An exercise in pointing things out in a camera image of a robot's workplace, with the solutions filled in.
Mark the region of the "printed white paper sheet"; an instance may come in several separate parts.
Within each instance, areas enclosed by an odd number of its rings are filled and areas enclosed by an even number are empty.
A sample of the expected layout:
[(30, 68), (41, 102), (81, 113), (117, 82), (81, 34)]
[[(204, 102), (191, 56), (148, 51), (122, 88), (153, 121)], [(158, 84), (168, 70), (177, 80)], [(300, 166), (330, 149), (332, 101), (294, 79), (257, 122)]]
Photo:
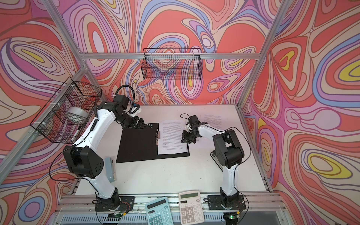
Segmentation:
[(187, 145), (181, 142), (184, 130), (183, 120), (161, 121), (159, 123), (158, 155), (187, 153)]

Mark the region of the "blue folder with black inside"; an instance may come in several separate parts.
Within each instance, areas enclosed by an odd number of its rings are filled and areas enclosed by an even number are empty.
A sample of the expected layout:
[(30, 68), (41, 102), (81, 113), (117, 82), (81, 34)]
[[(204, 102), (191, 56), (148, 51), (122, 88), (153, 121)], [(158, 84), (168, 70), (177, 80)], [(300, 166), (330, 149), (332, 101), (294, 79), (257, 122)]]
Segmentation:
[(186, 145), (186, 151), (184, 153), (159, 155), (156, 143), (158, 128), (158, 123), (149, 123), (145, 124), (144, 129), (123, 129), (116, 163), (119, 164), (190, 156), (188, 145)]

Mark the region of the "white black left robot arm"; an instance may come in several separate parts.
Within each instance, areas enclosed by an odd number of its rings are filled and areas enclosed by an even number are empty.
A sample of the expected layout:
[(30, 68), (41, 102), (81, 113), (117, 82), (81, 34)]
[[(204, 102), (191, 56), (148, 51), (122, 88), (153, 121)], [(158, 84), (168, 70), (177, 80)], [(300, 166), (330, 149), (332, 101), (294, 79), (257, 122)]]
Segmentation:
[(113, 122), (122, 128), (145, 128), (143, 119), (137, 116), (140, 105), (134, 104), (129, 112), (126, 112), (127, 106), (120, 102), (102, 102), (95, 106), (95, 117), (84, 134), (63, 151), (69, 171), (94, 188), (95, 203), (107, 211), (117, 211), (122, 201), (118, 189), (107, 178), (103, 158), (97, 154), (100, 141)]

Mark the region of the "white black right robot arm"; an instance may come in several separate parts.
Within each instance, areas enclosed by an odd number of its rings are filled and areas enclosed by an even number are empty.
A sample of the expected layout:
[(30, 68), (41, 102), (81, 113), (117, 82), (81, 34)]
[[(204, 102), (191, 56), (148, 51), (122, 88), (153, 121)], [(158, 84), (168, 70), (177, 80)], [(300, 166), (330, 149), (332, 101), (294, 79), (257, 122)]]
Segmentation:
[(196, 143), (197, 138), (208, 138), (213, 141), (215, 149), (212, 153), (222, 166), (223, 174), (218, 203), (226, 209), (238, 203), (241, 197), (237, 185), (237, 172), (245, 152), (234, 129), (235, 127), (219, 130), (207, 125), (206, 122), (188, 122), (181, 140), (186, 144)]

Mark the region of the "beige black stapler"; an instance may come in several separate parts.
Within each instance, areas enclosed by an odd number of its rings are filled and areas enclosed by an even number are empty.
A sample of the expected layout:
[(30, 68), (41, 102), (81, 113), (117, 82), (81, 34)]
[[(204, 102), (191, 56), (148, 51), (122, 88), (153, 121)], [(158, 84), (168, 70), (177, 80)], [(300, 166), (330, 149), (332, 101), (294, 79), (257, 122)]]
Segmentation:
[(210, 156), (211, 158), (213, 159), (213, 161), (215, 162), (215, 164), (218, 166), (218, 168), (223, 171), (223, 168), (222, 168), (222, 165), (220, 164), (220, 162), (218, 161), (217, 157), (216, 157), (216, 154), (215, 154), (215, 151), (212, 151), (210, 153)]

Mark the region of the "light blue stapler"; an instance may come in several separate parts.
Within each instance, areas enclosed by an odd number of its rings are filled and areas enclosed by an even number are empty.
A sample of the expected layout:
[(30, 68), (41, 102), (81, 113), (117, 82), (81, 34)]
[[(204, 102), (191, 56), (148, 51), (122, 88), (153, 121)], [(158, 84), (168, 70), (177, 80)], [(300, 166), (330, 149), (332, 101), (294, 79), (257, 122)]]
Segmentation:
[(115, 182), (115, 169), (113, 165), (113, 159), (111, 157), (106, 157), (105, 160), (105, 169), (106, 169), (106, 176), (110, 182)]

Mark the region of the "white tape roll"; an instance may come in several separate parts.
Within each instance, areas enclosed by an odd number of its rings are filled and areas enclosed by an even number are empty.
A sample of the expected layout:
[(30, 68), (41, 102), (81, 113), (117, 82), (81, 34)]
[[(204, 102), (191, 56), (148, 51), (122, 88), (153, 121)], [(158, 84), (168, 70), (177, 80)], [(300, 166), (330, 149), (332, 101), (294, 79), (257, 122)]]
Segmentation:
[(86, 119), (89, 115), (85, 110), (75, 106), (70, 107), (67, 113), (71, 119)]

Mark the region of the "pink white calculator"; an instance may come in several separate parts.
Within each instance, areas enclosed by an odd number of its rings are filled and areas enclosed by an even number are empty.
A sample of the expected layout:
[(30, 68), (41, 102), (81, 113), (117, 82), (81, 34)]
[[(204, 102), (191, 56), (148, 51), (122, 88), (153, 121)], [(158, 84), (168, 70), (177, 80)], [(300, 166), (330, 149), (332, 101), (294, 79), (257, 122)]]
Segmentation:
[(181, 192), (178, 199), (182, 225), (198, 225), (205, 221), (199, 190)]

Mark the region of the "teal calculator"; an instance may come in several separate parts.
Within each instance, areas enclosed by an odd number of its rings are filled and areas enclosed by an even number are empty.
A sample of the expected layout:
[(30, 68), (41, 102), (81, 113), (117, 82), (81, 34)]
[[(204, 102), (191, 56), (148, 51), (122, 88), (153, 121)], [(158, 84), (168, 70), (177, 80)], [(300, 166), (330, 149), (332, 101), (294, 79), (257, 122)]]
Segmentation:
[(157, 198), (145, 205), (148, 225), (173, 225), (167, 197)]

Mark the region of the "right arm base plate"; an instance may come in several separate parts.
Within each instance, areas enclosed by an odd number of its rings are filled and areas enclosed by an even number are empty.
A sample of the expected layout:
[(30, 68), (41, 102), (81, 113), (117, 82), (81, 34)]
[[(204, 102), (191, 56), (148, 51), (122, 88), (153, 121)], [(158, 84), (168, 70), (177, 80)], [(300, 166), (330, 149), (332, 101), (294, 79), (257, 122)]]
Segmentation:
[(204, 201), (208, 204), (211, 211), (235, 210), (235, 212), (224, 213), (225, 220), (238, 219), (241, 217), (242, 212), (247, 209), (244, 196), (239, 193), (232, 196), (225, 196), (223, 194), (208, 195), (207, 198), (204, 198)]

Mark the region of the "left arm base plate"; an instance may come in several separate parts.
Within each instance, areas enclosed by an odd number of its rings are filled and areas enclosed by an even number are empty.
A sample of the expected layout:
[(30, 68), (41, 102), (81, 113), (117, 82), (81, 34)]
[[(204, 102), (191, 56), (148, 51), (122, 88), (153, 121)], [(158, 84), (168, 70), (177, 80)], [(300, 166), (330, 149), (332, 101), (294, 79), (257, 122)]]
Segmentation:
[(102, 199), (96, 197), (92, 203), (95, 206), (95, 215), (99, 221), (105, 218), (120, 218), (131, 212), (134, 207), (134, 196), (120, 196), (119, 199)]

